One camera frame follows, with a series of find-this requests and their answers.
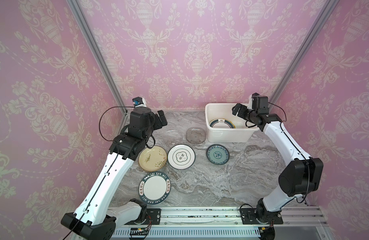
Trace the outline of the white plate green red rim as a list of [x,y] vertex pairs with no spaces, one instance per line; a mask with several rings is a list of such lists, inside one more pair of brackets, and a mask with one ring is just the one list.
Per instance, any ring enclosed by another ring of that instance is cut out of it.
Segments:
[[235,129],[235,125],[227,119],[215,119],[209,123],[211,128],[218,129]]

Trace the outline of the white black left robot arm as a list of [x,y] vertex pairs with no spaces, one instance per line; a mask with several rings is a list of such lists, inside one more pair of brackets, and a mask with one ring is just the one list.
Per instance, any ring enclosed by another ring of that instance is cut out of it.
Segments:
[[86,240],[109,240],[117,228],[129,222],[143,223],[147,205],[137,199],[108,213],[110,202],[129,168],[148,147],[153,132],[167,126],[164,111],[157,113],[144,105],[134,107],[109,148],[105,164],[91,190],[74,212],[66,213],[61,224]]

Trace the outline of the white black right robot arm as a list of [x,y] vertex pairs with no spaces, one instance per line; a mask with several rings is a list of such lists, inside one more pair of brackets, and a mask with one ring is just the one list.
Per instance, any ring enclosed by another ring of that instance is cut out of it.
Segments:
[[268,136],[285,162],[278,186],[256,205],[256,219],[267,224],[273,223],[288,203],[298,199],[304,202],[308,194],[318,190],[323,162],[308,154],[286,130],[284,120],[269,112],[267,96],[254,93],[251,101],[250,107],[236,104],[232,114],[254,124]]

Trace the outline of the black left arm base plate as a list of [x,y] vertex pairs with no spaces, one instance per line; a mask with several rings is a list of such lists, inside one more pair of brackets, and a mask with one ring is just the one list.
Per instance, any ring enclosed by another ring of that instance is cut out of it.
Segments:
[[126,225],[160,225],[161,209],[147,208],[144,220],[135,220],[126,223]]

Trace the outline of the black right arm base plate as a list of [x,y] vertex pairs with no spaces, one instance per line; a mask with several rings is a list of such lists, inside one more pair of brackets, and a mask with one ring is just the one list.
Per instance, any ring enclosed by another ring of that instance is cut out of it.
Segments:
[[238,211],[243,225],[283,224],[280,212],[268,212],[267,210],[257,211],[253,208],[241,208]]

